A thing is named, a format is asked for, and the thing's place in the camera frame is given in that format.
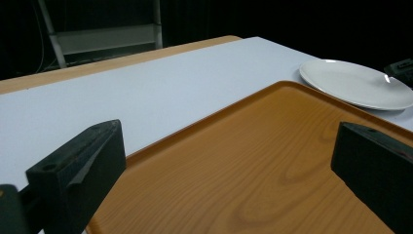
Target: orange tray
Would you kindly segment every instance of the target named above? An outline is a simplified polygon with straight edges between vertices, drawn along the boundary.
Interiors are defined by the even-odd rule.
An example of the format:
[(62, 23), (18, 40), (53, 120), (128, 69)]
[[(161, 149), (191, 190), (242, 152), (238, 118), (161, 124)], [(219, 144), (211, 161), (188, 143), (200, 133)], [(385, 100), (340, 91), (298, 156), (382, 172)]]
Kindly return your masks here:
[(87, 231), (392, 233), (330, 169), (341, 121), (413, 145), (405, 129), (279, 82), (129, 156)]

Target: dark background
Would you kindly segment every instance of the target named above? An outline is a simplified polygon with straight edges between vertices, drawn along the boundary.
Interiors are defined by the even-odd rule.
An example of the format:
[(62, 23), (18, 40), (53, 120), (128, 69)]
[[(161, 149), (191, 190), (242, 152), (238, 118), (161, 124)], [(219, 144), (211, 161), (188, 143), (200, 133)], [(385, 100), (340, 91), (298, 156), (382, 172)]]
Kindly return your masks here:
[[(56, 31), (152, 21), (151, 0), (46, 3)], [(384, 66), (413, 56), (407, 3), (161, 0), (164, 47), (225, 35), (259, 36), (321, 59), (346, 60), (383, 71)], [(37, 0), (0, 1), (0, 61), (0, 79), (56, 67)]]

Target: plate rim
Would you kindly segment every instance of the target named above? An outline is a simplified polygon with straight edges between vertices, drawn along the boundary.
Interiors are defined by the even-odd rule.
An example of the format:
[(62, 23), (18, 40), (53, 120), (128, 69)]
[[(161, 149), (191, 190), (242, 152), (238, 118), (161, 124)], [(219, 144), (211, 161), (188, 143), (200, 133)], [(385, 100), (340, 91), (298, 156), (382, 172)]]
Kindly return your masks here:
[[(384, 73), (384, 72), (381, 72), (381, 71), (376, 70), (376, 69), (373, 69), (373, 68), (371, 68), (371, 67), (364, 66), (364, 65), (361, 65), (361, 64), (358, 64), (358, 63), (354, 63), (354, 62), (349, 62), (349, 61), (339, 60), (339, 59), (330, 59), (330, 58), (316, 58), (316, 59), (307, 60), (307, 61), (302, 62), (302, 63), (300, 64), (298, 70), (299, 70), (299, 73), (300, 73), (301, 78), (303, 78), (303, 80), (306, 81), (306, 82), (307, 82), (310, 86), (312, 86), (313, 88), (315, 88), (315, 89), (317, 89), (317, 90), (319, 90), (319, 91), (321, 91), (321, 92), (323, 92), (323, 93), (325, 93), (325, 94), (328, 94), (328, 95), (330, 95), (330, 96), (333, 96), (334, 98), (338, 98), (338, 99), (340, 99), (340, 100), (342, 100), (342, 101), (344, 101), (344, 102), (346, 102), (346, 103), (350, 103), (350, 104), (353, 104), (353, 105), (356, 105), (356, 106), (360, 106), (360, 107), (364, 107), (364, 108), (369, 108), (369, 109), (376, 109), (376, 110), (404, 110), (404, 109), (406, 109), (406, 108), (409, 108), (409, 107), (413, 106), (413, 98), (411, 99), (411, 103), (408, 104), (408, 105), (399, 105), (399, 106), (397, 106), (397, 107), (389, 107), (388, 105), (382, 106), (382, 105), (380, 105), (380, 103), (379, 103), (379, 104), (376, 104), (376, 105), (371, 105), (371, 104), (362, 103), (362, 102), (360, 102), (360, 101), (351, 101), (351, 100), (348, 100), (348, 99), (345, 98), (345, 97), (338, 97), (337, 95), (334, 95), (334, 94), (332, 94), (331, 92), (329, 92), (329, 91), (327, 91), (327, 90), (324, 90), (321, 86), (317, 85), (317, 84), (314, 82), (314, 80), (313, 80), (311, 77), (309, 77), (308, 74), (306, 74), (306, 72), (305, 72), (303, 69), (304, 69), (304, 66), (309, 65), (309, 63), (313, 63), (313, 62), (326, 62), (326, 61), (328, 61), (328, 60), (331, 60), (331, 61), (334, 61), (334, 62), (339, 62), (339, 63), (346, 63), (346, 64), (349, 64), (349, 65), (351, 65), (351, 66), (357, 66), (357, 67), (360, 67), (360, 68), (363, 68), (363, 69), (368, 69), (368, 70), (375, 71), (375, 72), (381, 73), (381, 74), (383, 74), (383, 75), (386, 75), (386, 73)], [(405, 85), (404, 83), (402, 83), (401, 81), (399, 81), (399, 80), (397, 80), (397, 79), (395, 79), (395, 80), (396, 80), (396, 82), (398, 82), (400, 85), (405, 86), (406, 89), (411, 90), (408, 86), (406, 86), (406, 85)]]

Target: tray rim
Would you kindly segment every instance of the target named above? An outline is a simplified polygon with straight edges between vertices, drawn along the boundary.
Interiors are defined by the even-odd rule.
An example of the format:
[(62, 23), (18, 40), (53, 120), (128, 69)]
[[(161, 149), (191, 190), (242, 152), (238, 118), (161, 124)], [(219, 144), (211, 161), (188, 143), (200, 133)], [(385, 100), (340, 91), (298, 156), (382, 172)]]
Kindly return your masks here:
[(197, 128), (199, 125), (205, 124), (208, 121), (213, 122), (213, 121), (219, 120), (219, 118), (221, 116), (228, 114), (227, 112), (232, 112), (232, 111), (235, 111), (238, 108), (241, 108), (242, 106), (245, 106), (246, 105), (245, 102), (252, 102), (257, 98), (266, 96), (267, 94), (273, 92), (276, 89), (280, 89), (280, 88), (284, 88), (284, 87), (296, 89), (296, 90), (299, 90), (299, 91), (304, 92), (306, 94), (309, 94), (313, 97), (323, 99), (324, 101), (326, 101), (326, 102), (328, 102), (328, 103), (330, 103), (330, 104), (332, 104), (332, 105), (334, 105), (334, 106), (336, 106), (340, 109), (346, 109), (346, 111), (349, 111), (352, 114), (355, 114), (355, 115), (360, 116), (360, 117), (363, 116), (366, 119), (368, 119), (369, 122), (374, 122), (374, 124), (377, 124), (377, 125), (384, 125), (382, 127), (384, 127), (385, 129), (396, 129), (396, 131), (398, 133), (401, 133), (401, 135), (410, 135), (410, 137), (413, 138), (413, 132), (411, 132), (407, 129), (404, 129), (401, 126), (396, 125), (396, 124), (394, 124), (390, 121), (387, 121), (387, 120), (382, 119), (378, 116), (375, 116), (375, 115), (373, 115), (373, 114), (371, 114), (371, 113), (369, 113), (369, 112), (367, 112), (363, 109), (360, 109), (356, 106), (353, 106), (353, 105), (351, 105), (351, 104), (349, 104), (349, 103), (347, 103), (347, 102), (345, 102), (345, 101), (343, 101), (343, 100), (341, 100), (337, 97), (331, 96), (331, 95), (326, 94), (322, 91), (319, 91), (315, 88), (308, 87), (308, 86), (306, 86), (304, 84), (301, 84), (301, 83), (298, 83), (298, 82), (282, 80), (282, 81), (276, 82), (273, 85), (270, 85), (270, 86), (268, 86), (268, 87), (266, 87), (266, 88), (264, 88), (264, 89), (262, 89), (262, 90), (260, 90), (256, 93), (253, 93), (253, 94), (251, 94), (247, 97), (244, 97), (244, 98), (242, 98), (242, 99), (240, 99), (240, 100), (238, 100), (238, 101), (236, 101), (236, 102), (234, 102), (234, 103), (232, 103), (232, 104), (230, 104), (230, 105), (228, 105), (228, 106), (226, 106), (226, 107), (224, 107), (224, 108), (222, 108), (222, 109), (220, 109), (220, 110), (218, 110), (214, 113), (211, 113), (210, 115), (206, 116), (205, 118), (202, 118), (202, 119), (194, 122), (193, 124), (190, 124), (190, 125), (182, 128), (182, 129), (176, 131), (175, 133), (172, 133), (168, 136), (165, 136), (165, 137), (163, 137), (163, 138), (161, 138), (161, 139), (159, 139), (159, 140), (157, 140), (157, 141), (155, 141), (155, 142), (153, 142), (153, 143), (137, 150), (136, 152), (134, 152), (134, 153), (127, 156), (127, 166), (133, 165), (135, 163), (138, 163), (138, 162), (141, 162), (141, 161), (145, 160), (146, 157), (140, 157), (140, 158), (137, 157), (139, 154), (142, 154), (142, 152), (146, 152), (148, 150), (154, 150), (154, 148), (158, 147), (159, 144), (166, 143), (167, 141), (172, 141), (176, 137), (181, 137), (181, 135), (187, 135), (188, 134), (187, 132), (194, 132), (193, 129)]

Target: cable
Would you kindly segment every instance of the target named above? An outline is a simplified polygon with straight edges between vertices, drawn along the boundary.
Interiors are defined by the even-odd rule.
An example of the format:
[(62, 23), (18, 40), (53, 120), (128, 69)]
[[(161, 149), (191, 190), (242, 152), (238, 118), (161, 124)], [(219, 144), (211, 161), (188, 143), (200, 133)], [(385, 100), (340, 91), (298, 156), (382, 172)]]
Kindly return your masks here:
[(44, 59), (45, 59), (45, 45), (44, 45), (44, 42), (43, 42), (43, 34), (42, 34), (42, 28), (41, 28), (41, 26), (40, 26), (39, 16), (37, 15), (37, 11), (36, 11), (36, 8), (35, 8), (34, 5), (33, 5), (33, 1), (30, 1), (30, 3), (31, 3), (31, 7), (33, 8), (33, 11), (34, 11), (34, 15), (36, 16), (37, 28), (39, 29), (40, 42), (41, 42), (41, 44), (42, 44), (42, 58), (40, 59), (39, 67), (38, 67), (37, 70), (34, 72), (35, 74), (37, 74), (37, 73), (39, 73), (40, 69), (42, 68), (42, 66), (43, 66), (43, 61), (44, 61)]
[(57, 60), (56, 58), (53, 59), (53, 61), (48, 66), (46, 66), (45, 68), (42, 69), (42, 72), (49, 69), (49, 67), (51, 67), (55, 63), (56, 60)]

